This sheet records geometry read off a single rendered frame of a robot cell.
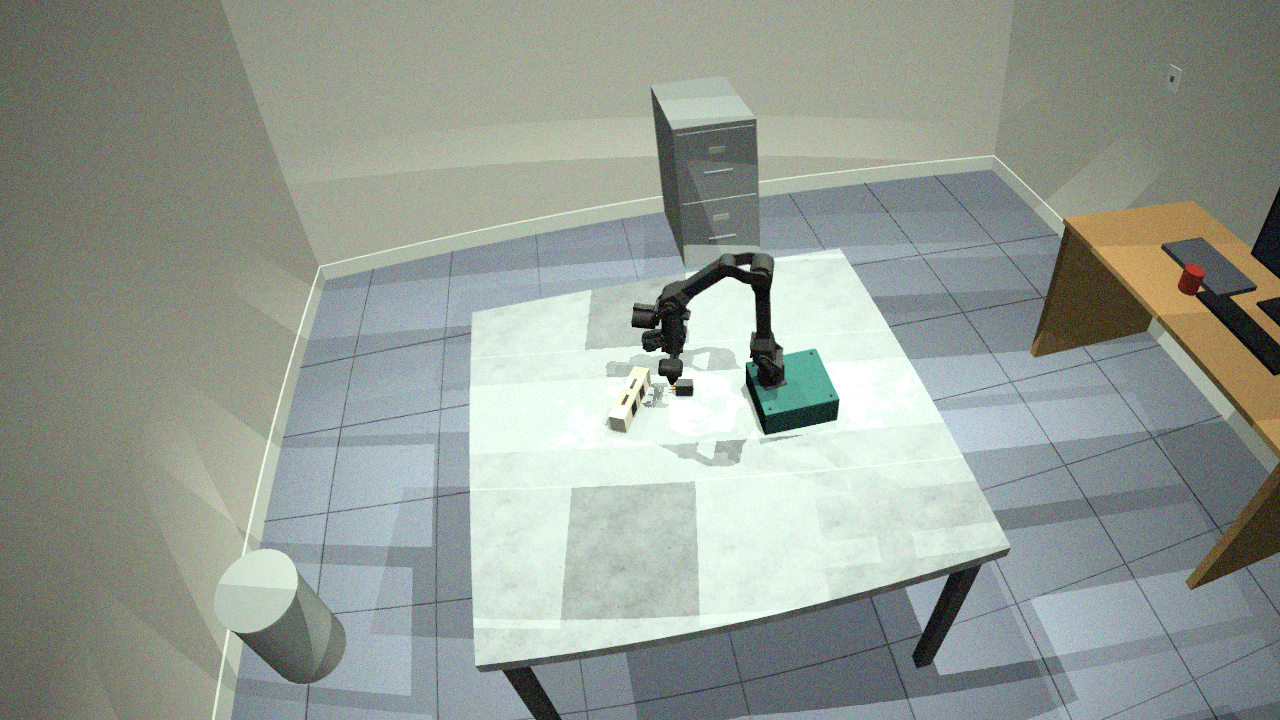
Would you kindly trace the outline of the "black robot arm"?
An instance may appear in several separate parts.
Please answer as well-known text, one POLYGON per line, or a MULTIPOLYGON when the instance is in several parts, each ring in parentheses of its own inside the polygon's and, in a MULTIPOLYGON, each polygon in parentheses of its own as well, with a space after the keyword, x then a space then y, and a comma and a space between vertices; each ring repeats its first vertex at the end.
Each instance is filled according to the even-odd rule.
POLYGON ((654 331, 643 332, 643 350, 646 352, 666 351, 666 341, 660 333, 669 336, 684 332, 684 320, 690 320, 691 310, 686 306, 694 296, 704 292, 724 277, 733 277, 744 284, 751 284, 755 293, 755 323, 750 341, 750 357, 758 368, 758 382, 765 389, 787 386, 785 380, 783 347, 774 340, 771 329, 771 284, 773 281, 774 259, 764 252, 726 252, 714 263, 704 266, 687 281, 666 284, 655 305, 634 304, 631 325, 654 331), (751 265, 750 272, 739 266, 751 265), (662 329, 655 329, 659 325, 662 329))

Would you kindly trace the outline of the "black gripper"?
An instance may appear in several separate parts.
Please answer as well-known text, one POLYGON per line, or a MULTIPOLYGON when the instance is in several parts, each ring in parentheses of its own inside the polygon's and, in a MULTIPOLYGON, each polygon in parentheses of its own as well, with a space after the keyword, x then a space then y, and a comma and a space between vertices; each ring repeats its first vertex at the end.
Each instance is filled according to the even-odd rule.
POLYGON ((684 345, 686 342, 687 327, 684 325, 684 332, 680 334, 669 336, 660 333, 660 340, 666 341, 666 352, 669 354, 669 359, 660 359, 658 366, 658 375, 667 377, 669 386, 675 386, 675 382, 684 373, 684 361, 678 359, 680 354, 684 354, 684 345), (663 334, 663 336, 662 336, 663 334))

